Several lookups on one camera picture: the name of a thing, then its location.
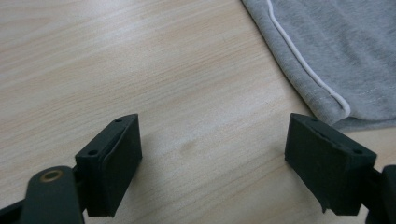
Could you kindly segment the grey shorts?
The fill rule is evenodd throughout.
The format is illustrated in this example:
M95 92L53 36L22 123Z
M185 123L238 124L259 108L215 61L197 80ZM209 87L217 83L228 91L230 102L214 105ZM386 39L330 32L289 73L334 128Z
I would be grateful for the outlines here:
M241 0L313 114L396 127L396 0Z

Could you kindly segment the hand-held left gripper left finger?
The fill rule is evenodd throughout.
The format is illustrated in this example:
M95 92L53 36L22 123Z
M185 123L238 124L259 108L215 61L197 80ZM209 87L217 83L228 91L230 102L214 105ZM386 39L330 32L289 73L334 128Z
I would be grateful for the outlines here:
M142 158L137 114L111 121L75 156L90 217L115 216Z

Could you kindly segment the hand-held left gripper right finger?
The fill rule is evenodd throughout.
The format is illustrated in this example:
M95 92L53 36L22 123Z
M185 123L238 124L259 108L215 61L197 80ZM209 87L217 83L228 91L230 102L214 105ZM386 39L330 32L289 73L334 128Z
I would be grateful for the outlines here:
M285 160L324 211L356 216L361 185L376 154L318 119L292 113Z

